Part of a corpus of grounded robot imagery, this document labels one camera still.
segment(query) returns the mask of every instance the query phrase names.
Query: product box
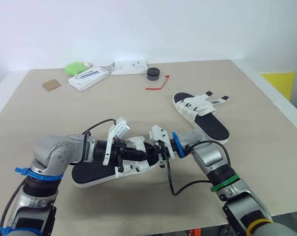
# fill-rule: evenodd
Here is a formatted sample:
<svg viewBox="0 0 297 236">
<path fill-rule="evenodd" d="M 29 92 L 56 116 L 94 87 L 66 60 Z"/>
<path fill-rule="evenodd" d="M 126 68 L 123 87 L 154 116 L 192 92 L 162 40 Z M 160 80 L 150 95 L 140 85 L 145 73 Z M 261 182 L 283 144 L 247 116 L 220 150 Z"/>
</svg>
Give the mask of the product box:
<svg viewBox="0 0 297 236">
<path fill-rule="evenodd" d="M 110 75 L 146 74 L 145 60 L 115 61 L 109 66 Z"/>
<path fill-rule="evenodd" d="M 99 66 L 93 66 L 88 70 L 69 79 L 69 84 L 77 88 L 79 91 L 84 91 L 94 84 L 109 76 L 109 72 Z"/>
</svg>

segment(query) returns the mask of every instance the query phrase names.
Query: blue cable tie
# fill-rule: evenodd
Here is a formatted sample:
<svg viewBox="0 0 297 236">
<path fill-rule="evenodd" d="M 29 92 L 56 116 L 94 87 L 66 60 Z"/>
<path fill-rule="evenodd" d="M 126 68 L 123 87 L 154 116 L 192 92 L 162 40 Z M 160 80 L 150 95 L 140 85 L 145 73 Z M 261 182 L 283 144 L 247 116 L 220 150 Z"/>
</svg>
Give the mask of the blue cable tie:
<svg viewBox="0 0 297 236">
<path fill-rule="evenodd" d="M 52 180 L 59 180 L 62 179 L 63 174 L 59 175 L 59 176 L 43 176 L 40 174 L 37 174 L 35 172 L 33 172 L 30 168 L 15 168 L 15 172 L 20 173 L 22 176 L 30 176 L 39 180 L 47 180 L 47 181 L 52 181 Z"/>
<path fill-rule="evenodd" d="M 183 152 L 181 142 L 179 140 L 179 136 L 176 134 L 176 132 L 173 131 L 172 132 L 172 137 L 173 137 L 174 141 L 176 141 L 176 144 L 177 144 L 177 147 L 178 147 L 179 153 L 180 153 L 180 158 L 184 158 L 185 155 L 184 155 L 184 152 Z"/>
<path fill-rule="evenodd" d="M 37 234 L 38 236 L 42 236 L 42 233 L 39 230 L 33 229 L 33 228 L 12 229 L 11 227 L 6 227 L 6 228 L 0 227 L 0 231 L 2 232 L 3 236 L 8 235 L 10 232 L 13 232 L 13 231 L 31 231 L 31 232 Z"/>
</svg>

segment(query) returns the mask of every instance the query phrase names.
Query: black wire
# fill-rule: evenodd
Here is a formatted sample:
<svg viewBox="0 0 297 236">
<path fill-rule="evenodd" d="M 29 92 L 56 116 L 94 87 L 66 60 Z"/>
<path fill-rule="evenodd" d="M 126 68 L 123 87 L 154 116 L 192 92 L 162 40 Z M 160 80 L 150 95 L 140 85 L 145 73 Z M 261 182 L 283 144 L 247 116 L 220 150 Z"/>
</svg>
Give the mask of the black wire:
<svg viewBox="0 0 297 236">
<path fill-rule="evenodd" d="M 187 187 L 196 184 L 196 183 L 210 183 L 209 180 L 196 180 L 193 182 L 190 182 L 186 185 L 184 185 L 182 188 L 178 190 L 178 192 L 174 192 L 173 185 L 172 185 L 172 177 L 171 177 L 171 169 L 170 169 L 170 163 L 169 159 L 166 159 L 167 163 L 167 168 L 168 168 L 168 180 L 169 180 L 169 185 L 170 185 L 170 190 L 173 196 L 178 196 L 183 190 L 185 190 Z"/>
<path fill-rule="evenodd" d="M 225 234 L 225 236 L 228 236 L 229 229 L 230 229 L 230 223 L 229 223 L 228 226 L 227 226 L 227 230 L 226 230 L 226 234 Z"/>
<path fill-rule="evenodd" d="M 98 125 L 100 125 L 100 124 L 103 124 L 103 123 L 105 123 L 105 122 L 108 122 L 108 121 L 113 121 L 113 123 L 116 124 L 116 120 L 115 120 L 115 119 L 106 119 L 106 120 L 103 120 L 102 122 L 99 122 L 99 123 L 93 125 L 93 126 L 90 127 L 89 129 L 85 130 L 82 134 L 85 134 L 87 131 L 89 131 L 89 130 L 95 128 L 96 126 L 98 126 Z"/>
<path fill-rule="evenodd" d="M 87 145 L 87 138 L 88 136 L 90 136 L 90 130 L 95 128 L 96 126 L 100 125 L 100 124 L 103 124 L 105 122 L 108 122 L 108 121 L 113 121 L 114 124 L 116 124 L 116 120 L 115 119 L 106 119 L 106 120 L 103 120 L 95 125 L 93 125 L 92 127 L 90 127 L 89 129 L 85 130 L 82 134 L 84 135 L 84 142 L 83 142 L 83 152 L 82 152 L 82 155 L 81 155 L 81 160 L 77 163 L 70 163 L 69 165 L 71 166 L 77 166 L 79 164 L 81 164 L 84 159 L 85 159 L 85 154 L 86 154 L 86 145 Z"/>
<path fill-rule="evenodd" d="M 87 144 L 87 137 L 88 136 L 90 136 L 90 131 L 89 130 L 86 130 L 84 132 L 83 152 L 81 154 L 81 160 L 79 162 L 76 162 L 76 163 L 70 163 L 69 165 L 71 165 L 71 166 L 77 166 L 77 165 L 81 164 L 84 161 L 85 154 L 86 154 L 86 144 Z"/>
<path fill-rule="evenodd" d="M 20 191 L 21 187 L 24 185 L 26 181 L 26 178 L 20 183 L 20 185 L 16 188 L 15 192 L 12 194 L 11 198 L 9 199 L 9 201 L 7 202 L 6 206 L 5 206 L 5 209 L 2 213 L 2 216 L 1 216 L 1 220 L 0 220 L 0 227 L 3 228 L 3 225 L 4 225 L 4 221 L 5 221 L 5 217 L 6 217 L 6 214 L 14 200 L 14 198 L 16 197 L 16 195 L 18 194 L 18 192 Z"/>
<path fill-rule="evenodd" d="M 165 146 L 164 146 L 164 144 L 162 142 L 160 142 L 160 146 L 162 147 L 161 154 L 162 154 L 163 158 L 166 160 L 166 163 L 167 163 L 169 186 L 170 186 L 170 190 L 171 190 L 171 193 L 172 193 L 173 196 L 178 196 L 183 190 L 185 190 L 187 187 L 189 187 L 189 186 L 191 186 L 193 184 L 196 184 L 196 183 L 210 183 L 209 180 L 197 180 L 197 181 L 193 181 L 193 182 L 190 182 L 190 183 L 184 185 L 182 188 L 180 188 L 178 190 L 178 192 L 174 192 L 173 184 L 172 184 L 171 167 L 170 167 L 170 163 L 169 163 L 169 158 L 168 158 L 166 152 L 164 151 Z"/>
<path fill-rule="evenodd" d="M 200 144 L 208 144 L 208 143 L 213 143 L 213 144 L 217 144 L 217 145 L 221 146 L 221 148 L 224 150 L 224 152 L 225 152 L 225 154 L 226 154 L 226 158 L 227 158 L 227 160 L 228 160 L 228 163 L 229 163 L 229 165 L 231 166 L 231 163 L 230 163 L 230 157 L 229 157 L 229 154 L 228 154 L 227 149 L 226 149 L 225 146 L 222 145 L 220 142 L 217 142 L 217 141 L 214 141 L 214 140 L 200 141 L 200 142 L 198 142 L 198 143 L 196 143 L 196 144 L 193 144 L 192 146 L 187 145 L 187 146 L 186 146 L 187 153 L 189 154 L 189 153 L 192 151 L 192 149 L 193 149 L 194 147 L 196 147 L 197 145 L 200 145 Z"/>
</svg>

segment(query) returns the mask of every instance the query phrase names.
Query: white strap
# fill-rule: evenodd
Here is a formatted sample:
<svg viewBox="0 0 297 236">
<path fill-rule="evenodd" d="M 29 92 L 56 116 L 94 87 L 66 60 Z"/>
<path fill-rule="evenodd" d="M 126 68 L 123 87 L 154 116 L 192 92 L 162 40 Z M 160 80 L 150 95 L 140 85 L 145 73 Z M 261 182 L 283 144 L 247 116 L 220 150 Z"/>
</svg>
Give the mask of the white strap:
<svg viewBox="0 0 297 236">
<path fill-rule="evenodd" d="M 216 113 L 214 105 L 225 102 L 229 97 L 224 96 L 219 100 L 207 101 L 211 94 L 188 97 L 176 103 L 176 108 L 187 120 L 193 122 L 196 116 L 204 116 L 208 113 Z"/>
</svg>

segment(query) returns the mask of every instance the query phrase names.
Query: slipper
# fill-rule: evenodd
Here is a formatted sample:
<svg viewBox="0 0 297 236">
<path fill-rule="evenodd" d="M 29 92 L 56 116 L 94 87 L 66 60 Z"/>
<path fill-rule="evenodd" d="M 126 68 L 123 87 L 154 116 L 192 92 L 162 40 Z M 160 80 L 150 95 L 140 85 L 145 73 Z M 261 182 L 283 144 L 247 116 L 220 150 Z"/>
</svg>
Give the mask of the slipper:
<svg viewBox="0 0 297 236">
<path fill-rule="evenodd" d="M 207 101 L 213 93 L 208 91 L 203 95 L 193 96 L 180 92 L 173 96 L 172 102 L 177 111 L 187 119 L 193 127 L 201 129 L 210 140 L 224 144 L 229 139 L 229 132 L 214 116 L 214 105 L 224 103 L 228 96 L 223 96 L 216 101 Z"/>
<path fill-rule="evenodd" d="M 144 137 L 133 137 L 125 140 L 128 147 L 137 150 L 148 151 L 154 147 L 144 142 Z M 98 141 L 98 148 L 106 149 L 106 141 Z M 72 180 L 74 185 L 79 188 L 91 187 L 115 178 L 143 173 L 159 165 L 159 157 L 150 158 L 145 161 L 128 161 L 123 160 L 124 171 L 118 171 L 118 167 L 113 165 L 103 165 L 103 160 L 94 159 L 91 163 L 83 162 L 74 166 L 72 169 Z"/>
</svg>

